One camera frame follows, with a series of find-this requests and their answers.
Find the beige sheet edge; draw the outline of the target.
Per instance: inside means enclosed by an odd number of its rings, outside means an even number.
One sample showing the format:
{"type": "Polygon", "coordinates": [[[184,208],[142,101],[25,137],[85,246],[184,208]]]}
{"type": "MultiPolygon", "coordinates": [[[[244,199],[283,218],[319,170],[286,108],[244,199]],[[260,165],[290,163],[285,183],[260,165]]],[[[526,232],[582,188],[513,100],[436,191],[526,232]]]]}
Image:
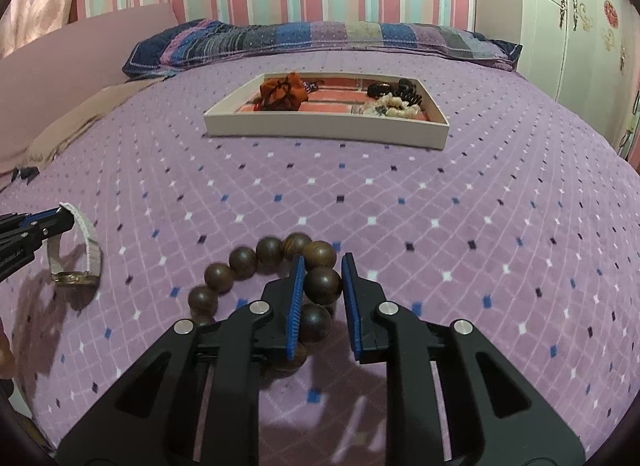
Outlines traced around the beige sheet edge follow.
{"type": "Polygon", "coordinates": [[[17,171],[36,168],[41,171],[55,157],[89,130],[98,120],[163,77],[134,80],[102,88],[87,100],[58,114],[26,141],[14,142],[9,133],[1,134],[1,186],[15,179],[17,171]]]}

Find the black scrunchie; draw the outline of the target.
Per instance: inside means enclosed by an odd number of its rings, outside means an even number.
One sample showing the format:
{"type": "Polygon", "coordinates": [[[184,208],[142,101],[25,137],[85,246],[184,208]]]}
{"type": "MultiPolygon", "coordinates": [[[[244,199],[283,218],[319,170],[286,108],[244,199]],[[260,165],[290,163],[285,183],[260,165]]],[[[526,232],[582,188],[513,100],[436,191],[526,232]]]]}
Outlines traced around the black scrunchie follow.
{"type": "Polygon", "coordinates": [[[391,83],[385,82],[375,82],[371,83],[367,88],[367,96],[373,98],[373,100],[378,100],[379,98],[390,94],[391,96],[395,95],[397,91],[397,86],[391,83]]]}

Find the white wardrobe with decals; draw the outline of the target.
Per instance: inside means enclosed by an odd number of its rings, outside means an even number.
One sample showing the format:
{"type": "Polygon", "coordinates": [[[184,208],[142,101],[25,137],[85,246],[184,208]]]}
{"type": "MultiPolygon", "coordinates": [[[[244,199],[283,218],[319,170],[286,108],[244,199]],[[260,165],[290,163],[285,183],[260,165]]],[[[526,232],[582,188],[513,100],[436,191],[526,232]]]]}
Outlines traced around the white wardrobe with decals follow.
{"type": "Polygon", "coordinates": [[[637,88],[630,0],[523,0],[520,73],[616,146],[637,88]]]}

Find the pink headboard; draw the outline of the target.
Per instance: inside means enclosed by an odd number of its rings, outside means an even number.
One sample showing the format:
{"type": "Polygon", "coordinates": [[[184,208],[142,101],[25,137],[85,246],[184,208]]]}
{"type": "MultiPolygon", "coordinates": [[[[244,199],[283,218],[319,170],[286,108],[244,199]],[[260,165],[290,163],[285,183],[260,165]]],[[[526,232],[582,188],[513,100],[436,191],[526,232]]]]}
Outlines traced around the pink headboard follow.
{"type": "Polygon", "coordinates": [[[73,22],[1,59],[1,172],[36,137],[87,98],[127,80],[137,43],[178,24],[168,3],[131,7],[73,22]]]}

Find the purple dotted bed cover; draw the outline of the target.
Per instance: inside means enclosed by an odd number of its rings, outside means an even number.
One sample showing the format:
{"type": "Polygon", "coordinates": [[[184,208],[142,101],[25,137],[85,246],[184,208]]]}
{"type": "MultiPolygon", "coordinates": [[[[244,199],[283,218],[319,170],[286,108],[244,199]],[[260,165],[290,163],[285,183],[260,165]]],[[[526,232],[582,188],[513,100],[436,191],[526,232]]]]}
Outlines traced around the purple dotted bed cover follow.
{"type": "Polygon", "coordinates": [[[639,389],[639,178],[606,140],[517,74],[438,57],[254,57],[158,82],[100,119],[5,212],[77,206],[103,251],[100,289],[62,296],[47,255],[1,286],[15,383],[52,442],[177,319],[205,268],[303,232],[423,319],[474,323],[588,454],[639,389]],[[450,124],[440,152],[214,139],[204,112],[258,74],[402,74],[450,124]]]}

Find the black hair claw clip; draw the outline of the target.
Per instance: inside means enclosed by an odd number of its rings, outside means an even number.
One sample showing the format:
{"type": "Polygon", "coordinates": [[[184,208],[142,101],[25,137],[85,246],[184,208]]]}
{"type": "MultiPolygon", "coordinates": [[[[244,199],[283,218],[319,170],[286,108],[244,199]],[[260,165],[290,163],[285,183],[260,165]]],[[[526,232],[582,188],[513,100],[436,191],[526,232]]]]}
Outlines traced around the black hair claw clip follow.
{"type": "Polygon", "coordinates": [[[401,78],[398,80],[395,96],[400,97],[403,102],[407,102],[409,106],[422,104],[422,96],[416,92],[416,85],[409,79],[401,78]]]}

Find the patchwork blue purple pillow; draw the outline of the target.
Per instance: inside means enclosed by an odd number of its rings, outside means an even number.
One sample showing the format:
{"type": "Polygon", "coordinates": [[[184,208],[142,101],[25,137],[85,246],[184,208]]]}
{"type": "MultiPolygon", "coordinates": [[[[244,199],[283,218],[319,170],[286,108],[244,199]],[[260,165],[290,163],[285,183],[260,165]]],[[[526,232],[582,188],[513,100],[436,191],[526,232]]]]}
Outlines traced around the patchwork blue purple pillow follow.
{"type": "Polygon", "coordinates": [[[406,22],[288,22],[236,26],[192,20],[142,40],[122,72],[130,79],[172,76],[227,59],[312,51],[436,55],[512,71],[523,47],[463,29],[406,22]]]}

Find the white tray brick pattern liner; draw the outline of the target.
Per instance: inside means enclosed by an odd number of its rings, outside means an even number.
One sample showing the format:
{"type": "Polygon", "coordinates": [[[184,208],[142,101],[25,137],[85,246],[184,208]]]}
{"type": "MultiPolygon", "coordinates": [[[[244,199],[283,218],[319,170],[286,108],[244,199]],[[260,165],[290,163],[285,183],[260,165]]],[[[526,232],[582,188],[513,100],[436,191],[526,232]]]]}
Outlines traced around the white tray brick pattern liner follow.
{"type": "Polygon", "coordinates": [[[258,74],[204,112],[206,131],[212,137],[309,137],[396,144],[419,148],[445,148],[449,122],[434,97],[414,78],[388,74],[349,72],[298,73],[308,92],[307,102],[296,111],[256,110],[259,87],[266,79],[281,78],[285,72],[258,74]],[[416,119],[366,116],[360,107],[371,83],[397,86],[401,78],[416,85],[422,96],[421,114],[416,119]]]}

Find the cream white scrunchie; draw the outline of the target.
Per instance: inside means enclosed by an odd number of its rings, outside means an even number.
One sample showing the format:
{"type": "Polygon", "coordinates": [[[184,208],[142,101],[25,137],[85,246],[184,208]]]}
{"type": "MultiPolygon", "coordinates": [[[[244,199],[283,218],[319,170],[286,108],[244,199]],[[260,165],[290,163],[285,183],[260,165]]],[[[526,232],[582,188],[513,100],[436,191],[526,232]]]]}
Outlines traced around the cream white scrunchie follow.
{"type": "Polygon", "coordinates": [[[365,114],[366,116],[416,119],[419,117],[419,114],[421,114],[421,107],[418,104],[410,104],[401,97],[387,93],[377,100],[363,104],[360,107],[360,114],[365,114]]]}

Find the orange scrunchie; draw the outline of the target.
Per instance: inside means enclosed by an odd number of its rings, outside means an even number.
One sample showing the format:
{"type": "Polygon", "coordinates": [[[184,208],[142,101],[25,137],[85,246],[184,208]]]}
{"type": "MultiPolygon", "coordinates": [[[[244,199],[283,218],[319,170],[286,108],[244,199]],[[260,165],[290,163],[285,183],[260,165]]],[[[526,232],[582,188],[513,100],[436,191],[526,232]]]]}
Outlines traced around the orange scrunchie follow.
{"type": "Polygon", "coordinates": [[[259,87],[256,110],[296,111],[307,102],[308,92],[297,72],[281,78],[266,79],[259,87]]]}

